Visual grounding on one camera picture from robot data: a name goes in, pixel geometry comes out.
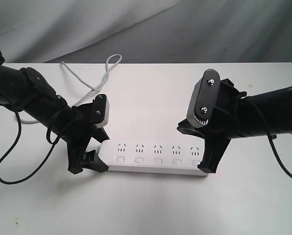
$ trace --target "gray fabric backdrop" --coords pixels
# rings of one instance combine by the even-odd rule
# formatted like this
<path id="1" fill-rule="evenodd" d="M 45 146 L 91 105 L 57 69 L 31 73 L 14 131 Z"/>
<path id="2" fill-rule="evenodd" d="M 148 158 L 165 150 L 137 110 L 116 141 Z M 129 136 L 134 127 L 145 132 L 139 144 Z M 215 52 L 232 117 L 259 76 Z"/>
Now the gray fabric backdrop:
<path id="1" fill-rule="evenodd" d="M 0 0 L 7 62 L 292 62 L 292 0 Z"/>

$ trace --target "screw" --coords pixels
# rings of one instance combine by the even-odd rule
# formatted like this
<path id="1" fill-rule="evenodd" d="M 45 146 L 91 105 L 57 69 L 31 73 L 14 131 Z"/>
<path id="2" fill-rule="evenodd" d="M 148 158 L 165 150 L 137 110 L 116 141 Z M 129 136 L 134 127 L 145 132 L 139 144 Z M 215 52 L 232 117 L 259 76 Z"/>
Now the screw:
<path id="1" fill-rule="evenodd" d="M 208 111 L 208 109 L 207 109 L 207 107 L 203 107 L 203 108 L 200 109 L 200 111 L 201 111 L 203 114 L 205 114 L 205 113 Z"/>
<path id="2" fill-rule="evenodd" d="M 207 82 L 208 82 L 209 86 L 212 86 L 215 83 L 215 81 L 213 79 L 210 79 Z"/>

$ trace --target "white table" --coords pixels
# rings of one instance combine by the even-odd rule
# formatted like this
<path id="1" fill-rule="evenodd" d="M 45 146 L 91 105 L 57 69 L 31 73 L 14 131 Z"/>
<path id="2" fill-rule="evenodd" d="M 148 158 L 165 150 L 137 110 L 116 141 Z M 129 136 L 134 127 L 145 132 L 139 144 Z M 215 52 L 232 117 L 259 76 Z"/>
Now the white table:
<path id="1" fill-rule="evenodd" d="M 70 104 L 88 91 L 59 64 L 7 66 L 35 68 Z M 71 68 L 91 84 L 104 73 L 104 65 Z M 176 127 L 186 117 L 194 84 L 208 68 L 249 95 L 292 86 L 292 63 L 122 64 L 102 90 L 110 102 L 108 135 L 202 141 Z M 16 133 L 13 113 L 0 107 L 0 157 Z M 41 124 L 23 126 L 1 176 L 17 180 L 35 169 L 50 148 L 45 135 Z M 292 172 L 292 135 L 280 135 L 275 143 Z M 13 186 L 0 183 L 0 234 L 292 234 L 292 180 L 266 137 L 231 141 L 217 174 L 206 178 L 90 170 L 73 175 L 67 165 L 66 144 L 60 141 L 32 179 Z"/>

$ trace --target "white plastic part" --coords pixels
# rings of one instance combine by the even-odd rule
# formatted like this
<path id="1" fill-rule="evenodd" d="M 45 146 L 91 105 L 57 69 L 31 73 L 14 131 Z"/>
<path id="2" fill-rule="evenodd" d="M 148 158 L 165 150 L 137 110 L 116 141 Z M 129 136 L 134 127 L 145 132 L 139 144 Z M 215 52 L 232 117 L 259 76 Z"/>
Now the white plastic part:
<path id="1" fill-rule="evenodd" d="M 198 145 L 107 140 L 98 155 L 109 171 L 207 176 L 197 168 L 203 152 Z"/>

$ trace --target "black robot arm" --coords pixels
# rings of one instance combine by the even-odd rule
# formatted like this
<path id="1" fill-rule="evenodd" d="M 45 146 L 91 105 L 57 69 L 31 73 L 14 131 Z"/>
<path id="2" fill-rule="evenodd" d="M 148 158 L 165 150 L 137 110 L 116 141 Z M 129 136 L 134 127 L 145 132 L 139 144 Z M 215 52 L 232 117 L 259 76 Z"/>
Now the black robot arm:
<path id="1" fill-rule="evenodd" d="M 24 110 L 46 126 L 49 143 L 59 140 L 50 140 L 51 131 L 62 138 L 68 146 L 68 171 L 73 174 L 83 168 L 107 171 L 108 166 L 95 150 L 85 152 L 91 138 L 98 142 L 109 139 L 103 129 L 109 117 L 107 96 L 100 94 L 92 103 L 69 107 L 35 69 L 15 70 L 3 66 L 3 62 L 0 52 L 0 105 L 11 111 L 14 107 L 18 112 Z"/>
<path id="2" fill-rule="evenodd" d="M 205 139 L 197 167 L 215 173 L 231 139 L 268 135 L 273 145 L 276 135 L 292 134 L 292 87 L 246 96 L 229 79 L 220 80 L 217 71 L 207 70 L 195 85 L 187 117 L 177 129 Z"/>

